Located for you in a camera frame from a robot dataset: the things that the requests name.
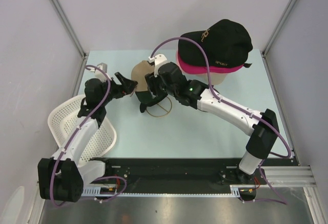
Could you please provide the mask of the beige cap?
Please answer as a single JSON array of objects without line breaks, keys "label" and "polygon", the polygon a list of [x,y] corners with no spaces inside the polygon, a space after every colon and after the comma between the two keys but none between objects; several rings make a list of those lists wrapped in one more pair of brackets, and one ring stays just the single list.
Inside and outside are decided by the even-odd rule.
[{"label": "beige cap", "polygon": [[148,91],[148,84],[145,76],[154,72],[154,66],[150,65],[148,61],[143,60],[139,62],[131,71],[131,80],[137,82],[135,92]]}]

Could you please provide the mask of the green brim black cap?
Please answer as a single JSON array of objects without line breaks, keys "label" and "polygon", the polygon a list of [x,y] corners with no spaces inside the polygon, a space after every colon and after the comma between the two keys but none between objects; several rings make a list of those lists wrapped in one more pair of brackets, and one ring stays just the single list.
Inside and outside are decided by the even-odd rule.
[{"label": "green brim black cap", "polygon": [[150,91],[136,91],[135,94],[140,101],[140,104],[145,107],[151,107],[167,97],[167,94],[153,96]]}]

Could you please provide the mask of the magenta mesh cap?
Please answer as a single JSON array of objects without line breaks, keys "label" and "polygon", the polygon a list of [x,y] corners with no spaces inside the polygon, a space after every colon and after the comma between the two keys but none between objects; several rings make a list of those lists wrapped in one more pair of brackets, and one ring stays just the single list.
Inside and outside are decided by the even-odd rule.
[{"label": "magenta mesh cap", "polygon": [[252,64],[245,63],[243,65],[234,67],[234,68],[223,68],[223,67],[214,67],[214,66],[209,66],[210,72],[215,72],[215,73],[233,73],[238,71],[241,68],[249,68]]}]

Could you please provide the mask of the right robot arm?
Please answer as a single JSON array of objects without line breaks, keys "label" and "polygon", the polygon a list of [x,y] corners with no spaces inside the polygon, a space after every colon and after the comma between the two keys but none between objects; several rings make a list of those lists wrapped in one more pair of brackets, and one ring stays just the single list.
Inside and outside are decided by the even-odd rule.
[{"label": "right robot arm", "polygon": [[155,96],[170,95],[184,106],[222,118],[249,136],[246,152],[236,169],[236,178],[243,184],[254,179],[258,165],[267,159],[277,139],[279,127],[274,111],[260,112],[226,99],[211,86],[195,79],[188,80],[172,62],[159,68],[150,64],[150,73],[145,79]]}]

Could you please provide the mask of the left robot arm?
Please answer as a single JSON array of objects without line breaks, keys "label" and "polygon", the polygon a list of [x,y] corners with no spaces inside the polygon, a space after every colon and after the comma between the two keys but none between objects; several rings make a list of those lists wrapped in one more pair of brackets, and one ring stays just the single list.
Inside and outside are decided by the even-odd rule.
[{"label": "left robot arm", "polygon": [[131,94],[137,86],[137,81],[125,78],[119,72],[115,76],[119,84],[108,76],[104,81],[92,78],[85,82],[85,97],[81,100],[75,127],[64,144],[37,165],[42,199],[77,202],[85,186],[97,179],[107,183],[113,178],[113,170],[103,161],[91,160],[82,167],[78,163],[106,118],[106,105],[113,99]]}]

